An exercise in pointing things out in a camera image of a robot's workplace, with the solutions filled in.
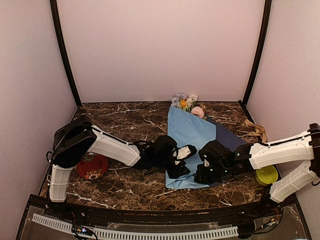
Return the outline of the pink and blue fake flower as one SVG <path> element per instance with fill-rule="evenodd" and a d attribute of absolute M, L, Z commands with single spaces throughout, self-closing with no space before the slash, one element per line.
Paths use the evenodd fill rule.
<path fill-rule="evenodd" d="M 171 98 L 171 107 L 178 108 L 178 109 L 181 109 L 185 112 L 188 112 L 186 110 L 186 107 L 181 108 L 180 100 L 186 99 L 189 95 L 190 94 L 185 94 L 182 92 L 178 92 L 178 93 L 174 94 L 173 97 Z M 201 119 L 204 119 L 205 118 L 205 107 L 201 104 L 199 105 L 198 100 L 197 100 L 195 107 L 191 110 L 191 112 L 188 112 L 188 113 L 191 113 Z"/>

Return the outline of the blue wrapping paper sheet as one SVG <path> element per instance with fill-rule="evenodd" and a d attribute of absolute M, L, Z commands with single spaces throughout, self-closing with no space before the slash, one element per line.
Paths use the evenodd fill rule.
<path fill-rule="evenodd" d="M 195 146 L 196 150 L 201 150 L 210 141 L 218 140 L 222 145 L 235 151 L 238 146 L 246 142 L 236 134 L 228 130 L 222 124 L 211 118 L 204 120 L 196 115 L 181 110 L 177 107 L 170 107 L 167 116 L 167 134 L 172 137 L 179 148 L 186 145 Z M 199 184 L 194 181 L 197 165 L 201 164 L 198 154 L 185 160 L 186 167 L 190 170 L 177 179 L 170 178 L 165 174 L 165 187 L 168 189 L 202 189 L 218 186 L 218 182 Z"/>

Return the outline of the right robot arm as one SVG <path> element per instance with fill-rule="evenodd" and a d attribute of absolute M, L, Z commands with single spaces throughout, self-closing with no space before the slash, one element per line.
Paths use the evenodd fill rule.
<path fill-rule="evenodd" d="M 308 130 L 293 137 L 244 144 L 235 151 L 212 140 L 198 154 L 202 163 L 197 166 L 194 180 L 204 185 L 218 183 L 229 175 L 236 176 L 268 166 L 300 161 L 301 164 L 295 170 L 271 184 L 269 197 L 255 205 L 255 213 L 266 217 L 274 210 L 275 203 L 283 202 L 301 188 L 320 179 L 320 126 L 312 123 Z"/>

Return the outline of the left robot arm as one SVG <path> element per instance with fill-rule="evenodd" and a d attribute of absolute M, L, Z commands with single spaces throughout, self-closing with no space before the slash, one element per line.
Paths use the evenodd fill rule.
<path fill-rule="evenodd" d="M 185 160 L 194 156 L 197 149 L 190 144 L 178 147 L 168 135 L 155 141 L 127 142 L 98 128 L 85 115 L 73 120 L 55 132 L 53 149 L 46 154 L 51 166 L 50 208 L 60 218 L 71 213 L 64 202 L 67 186 L 73 167 L 86 153 L 99 154 L 137 170 L 165 169 L 170 178 L 177 179 L 190 173 Z"/>

